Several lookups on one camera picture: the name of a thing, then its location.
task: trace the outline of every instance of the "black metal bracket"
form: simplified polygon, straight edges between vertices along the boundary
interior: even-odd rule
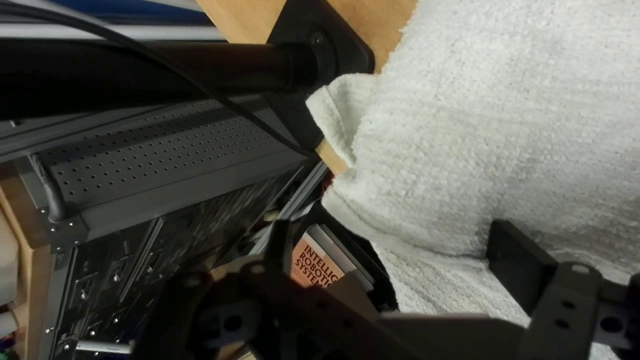
[[[592,341],[621,359],[640,358],[640,274],[625,286],[602,279],[592,266],[559,264],[505,220],[492,223],[486,257],[531,316],[519,359],[586,359]]]
[[[89,228],[82,216],[76,214],[61,222],[51,222],[49,208],[41,208],[38,212],[40,223],[51,245],[51,254],[64,253],[87,240]]]
[[[300,145],[313,151],[323,135],[305,101],[320,86],[352,73],[372,73],[371,49],[326,0],[287,0],[267,41],[307,44],[317,58],[317,81],[306,91],[264,97]]]

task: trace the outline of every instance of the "perforated metal panel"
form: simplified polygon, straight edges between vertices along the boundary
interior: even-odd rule
[[[235,100],[291,139],[261,98]],[[79,142],[42,153],[66,201],[83,209],[287,151],[256,125],[213,100],[185,104],[122,126],[86,134]]]

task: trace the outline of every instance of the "white towel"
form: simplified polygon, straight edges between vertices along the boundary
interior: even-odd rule
[[[380,77],[308,100],[350,167],[323,204],[373,242],[402,311],[526,325],[486,269],[490,222],[626,283],[640,271],[639,98],[640,1],[420,1]]]

